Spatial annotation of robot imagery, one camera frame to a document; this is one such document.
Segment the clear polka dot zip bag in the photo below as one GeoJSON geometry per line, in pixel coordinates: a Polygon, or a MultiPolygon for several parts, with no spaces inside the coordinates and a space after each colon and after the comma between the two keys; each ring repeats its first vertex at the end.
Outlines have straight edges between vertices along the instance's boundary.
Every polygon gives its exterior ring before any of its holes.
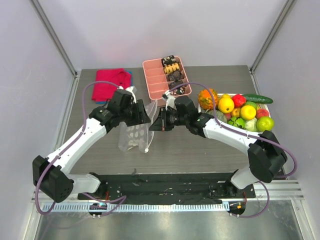
{"type": "Polygon", "coordinates": [[[154,117],[158,108],[158,101],[152,101],[145,107],[146,113],[150,118],[150,123],[135,126],[127,126],[124,122],[120,124],[118,148],[122,152],[127,152],[135,147],[142,153],[149,151],[154,138],[154,132],[149,127],[154,123],[154,117]]]}

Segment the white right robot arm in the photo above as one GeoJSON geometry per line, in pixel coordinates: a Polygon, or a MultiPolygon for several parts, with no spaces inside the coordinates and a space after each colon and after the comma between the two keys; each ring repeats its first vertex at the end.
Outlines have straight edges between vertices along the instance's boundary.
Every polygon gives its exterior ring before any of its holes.
{"type": "Polygon", "coordinates": [[[258,181],[270,183],[288,159],[271,131],[249,133],[220,122],[210,114],[199,112],[187,96],[167,99],[166,102],[150,131],[166,132],[176,126],[185,126],[193,135],[220,141],[247,155],[248,166],[236,170],[225,186],[230,197],[238,197],[244,188],[258,181]]]}

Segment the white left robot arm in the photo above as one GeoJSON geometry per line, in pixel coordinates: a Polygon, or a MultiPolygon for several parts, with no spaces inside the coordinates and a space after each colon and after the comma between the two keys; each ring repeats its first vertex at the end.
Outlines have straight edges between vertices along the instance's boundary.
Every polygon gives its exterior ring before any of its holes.
{"type": "Polygon", "coordinates": [[[37,156],[32,162],[33,183],[54,202],[69,195],[88,193],[100,200],[107,192],[95,173],[71,174],[77,161],[99,139],[120,123],[128,127],[150,123],[143,100],[136,99],[136,88],[118,88],[106,106],[98,106],[86,116],[83,126],[61,147],[47,157],[37,156]]]}

